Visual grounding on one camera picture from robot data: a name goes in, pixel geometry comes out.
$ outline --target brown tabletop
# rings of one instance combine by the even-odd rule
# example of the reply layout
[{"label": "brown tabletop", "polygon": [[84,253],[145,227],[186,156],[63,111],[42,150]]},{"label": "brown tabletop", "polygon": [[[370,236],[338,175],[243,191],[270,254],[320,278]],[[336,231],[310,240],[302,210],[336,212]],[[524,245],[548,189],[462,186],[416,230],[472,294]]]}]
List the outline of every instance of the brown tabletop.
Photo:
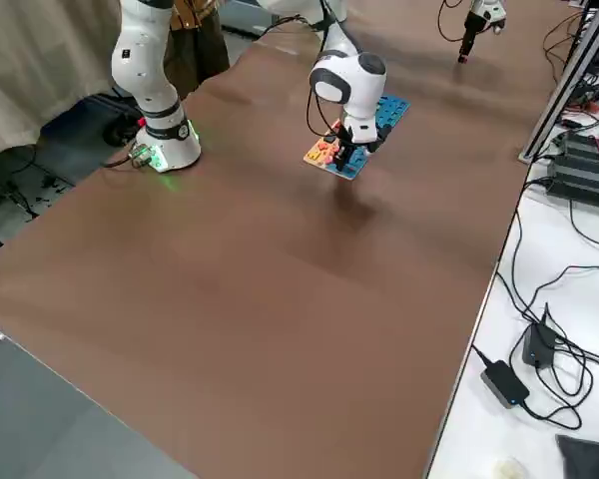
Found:
[{"label": "brown tabletop", "polygon": [[301,160],[316,39],[272,33],[187,101],[197,165],[99,171],[0,250],[0,329],[203,479],[421,475],[568,12],[508,2],[458,66],[437,2],[351,3],[412,103],[354,183]]}]

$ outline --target black power adapter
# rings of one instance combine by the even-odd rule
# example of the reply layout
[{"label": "black power adapter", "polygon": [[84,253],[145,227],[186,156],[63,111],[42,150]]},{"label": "black power adapter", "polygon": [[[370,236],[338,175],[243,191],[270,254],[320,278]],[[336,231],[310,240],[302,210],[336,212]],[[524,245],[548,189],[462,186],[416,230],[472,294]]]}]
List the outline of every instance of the black power adapter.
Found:
[{"label": "black power adapter", "polygon": [[472,348],[486,365],[486,369],[481,373],[481,379],[499,402],[507,409],[522,404],[530,395],[530,391],[508,364],[502,360],[492,362],[474,345]]},{"label": "black power adapter", "polygon": [[543,322],[531,325],[523,337],[521,359],[526,364],[543,369],[552,365],[557,334]]}]

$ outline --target white desk surface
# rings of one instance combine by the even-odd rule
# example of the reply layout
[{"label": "white desk surface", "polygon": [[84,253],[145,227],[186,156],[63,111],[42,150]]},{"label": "white desk surface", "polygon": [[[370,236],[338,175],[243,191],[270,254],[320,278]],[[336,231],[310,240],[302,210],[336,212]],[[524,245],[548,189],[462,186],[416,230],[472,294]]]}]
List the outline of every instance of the white desk surface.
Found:
[{"label": "white desk surface", "polygon": [[[569,117],[582,124],[592,123],[584,115]],[[554,135],[560,129],[554,129]],[[585,133],[599,138],[599,127]],[[545,176],[545,165],[533,166],[530,179]],[[519,205],[523,240],[516,263],[516,283],[529,301],[540,284],[553,279],[569,264],[599,265],[599,246],[591,244],[572,228],[566,201],[547,197],[542,187],[530,187]],[[575,223],[585,234],[599,240],[599,209],[575,204]],[[517,223],[506,241],[498,270],[510,283],[512,254],[519,238]],[[533,310],[541,315],[546,301],[554,318],[579,346],[599,354],[599,271],[575,272],[539,294]],[[484,300],[476,326],[474,344],[491,360],[507,361],[508,354],[527,321],[513,307],[501,281],[494,279]],[[515,371],[530,390],[528,405],[540,414],[561,405],[552,399],[537,380],[534,369],[514,359]],[[573,359],[556,355],[558,368],[578,371]],[[438,448],[428,475],[429,479],[490,479],[499,461],[514,459],[527,478],[561,479],[563,461],[555,436],[599,441],[599,366],[591,366],[594,389],[579,408],[583,426],[571,432],[530,418],[520,407],[504,409],[481,381],[484,365],[471,352],[468,355],[456,395],[442,429]],[[553,385],[547,372],[544,377]],[[565,411],[556,419],[572,423],[572,413]]]}]

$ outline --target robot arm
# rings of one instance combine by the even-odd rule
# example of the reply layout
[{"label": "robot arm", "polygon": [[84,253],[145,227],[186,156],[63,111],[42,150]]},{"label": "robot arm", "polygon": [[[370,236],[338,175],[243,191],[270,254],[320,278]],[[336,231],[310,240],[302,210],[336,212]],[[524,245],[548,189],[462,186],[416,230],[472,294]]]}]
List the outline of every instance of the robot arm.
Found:
[{"label": "robot arm", "polygon": [[136,142],[158,172],[192,165],[198,138],[164,72],[174,0],[121,0],[122,30],[113,52],[113,78],[132,94],[146,124]]},{"label": "robot arm", "polygon": [[[338,136],[346,146],[341,167],[356,146],[374,151],[383,140],[375,123],[386,68],[379,57],[363,52],[346,32],[345,0],[259,0],[271,13],[306,18],[322,49],[310,73],[320,98],[343,106]],[[163,172],[191,165],[200,156],[197,136],[164,73],[174,0],[121,0],[122,32],[113,53],[113,77],[131,93],[146,125],[136,137],[149,165]]]},{"label": "robot arm", "polygon": [[459,50],[459,63],[466,63],[475,43],[475,38],[492,28],[499,35],[506,26],[506,11],[501,0],[472,0],[468,16],[464,22],[465,33]]},{"label": "robot arm", "polygon": [[322,38],[310,72],[310,88],[323,100],[342,105],[336,135],[340,149],[334,163],[342,170],[357,147],[374,152],[389,133],[377,130],[377,103],[386,83],[386,67],[364,52],[345,29],[345,0],[260,0],[281,16],[301,15]]}]

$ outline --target curtain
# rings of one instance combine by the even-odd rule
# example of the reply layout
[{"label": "curtain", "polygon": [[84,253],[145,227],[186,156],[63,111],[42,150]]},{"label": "curtain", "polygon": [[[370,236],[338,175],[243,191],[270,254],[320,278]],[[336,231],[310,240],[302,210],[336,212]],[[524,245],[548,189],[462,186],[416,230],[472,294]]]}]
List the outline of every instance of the curtain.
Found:
[{"label": "curtain", "polygon": [[113,84],[119,0],[0,0],[0,152]]}]

